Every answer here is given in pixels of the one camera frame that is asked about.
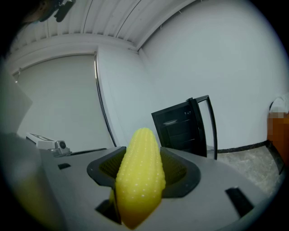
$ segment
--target ceiling panel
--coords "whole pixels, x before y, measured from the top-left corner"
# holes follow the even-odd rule
[[[42,39],[65,34],[97,34],[132,42],[139,49],[170,16],[194,0],[76,0],[61,23],[51,16],[25,26],[10,53]]]

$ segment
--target white ceiling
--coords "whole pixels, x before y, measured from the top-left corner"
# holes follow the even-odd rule
[[[18,33],[8,56],[10,66],[14,66],[11,70],[22,68],[20,59],[24,60],[32,52],[46,49],[50,44],[61,46],[59,41],[64,38],[72,39],[70,43],[81,40],[91,43],[106,38],[110,43],[121,43],[126,49],[137,52],[163,22],[193,1],[76,0],[61,23],[51,16]]]

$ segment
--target white wall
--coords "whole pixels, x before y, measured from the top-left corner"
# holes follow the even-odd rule
[[[16,133],[32,105],[0,59],[0,132]]]
[[[118,146],[128,146],[142,127],[158,135],[151,113],[159,110],[157,93],[140,56],[123,49],[98,48],[98,71],[105,111]]]
[[[162,26],[140,50],[163,108],[209,95],[219,149],[266,140],[274,98],[289,91],[288,57],[249,3],[209,0]]]
[[[94,56],[58,58],[21,72],[21,89],[33,101],[18,134],[64,140],[73,151],[111,148],[99,104]]]

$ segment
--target gray plastic surface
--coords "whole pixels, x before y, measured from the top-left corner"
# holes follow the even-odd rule
[[[53,192],[66,219],[68,230],[129,230],[118,225],[95,208],[108,199],[111,188],[99,186],[87,174],[87,165],[117,150],[91,152],[77,156],[52,158],[42,155]],[[135,230],[217,230],[239,219],[225,190],[238,186],[254,206],[265,194],[230,166],[216,160],[168,148],[194,162],[201,171],[201,181],[187,196],[162,199],[160,205]],[[71,167],[59,170],[58,164]]]

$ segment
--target floor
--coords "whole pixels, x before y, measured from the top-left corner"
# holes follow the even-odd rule
[[[218,161],[245,175],[268,196],[276,191],[286,172],[283,170],[279,175],[280,160],[266,146],[242,152],[218,153]]]

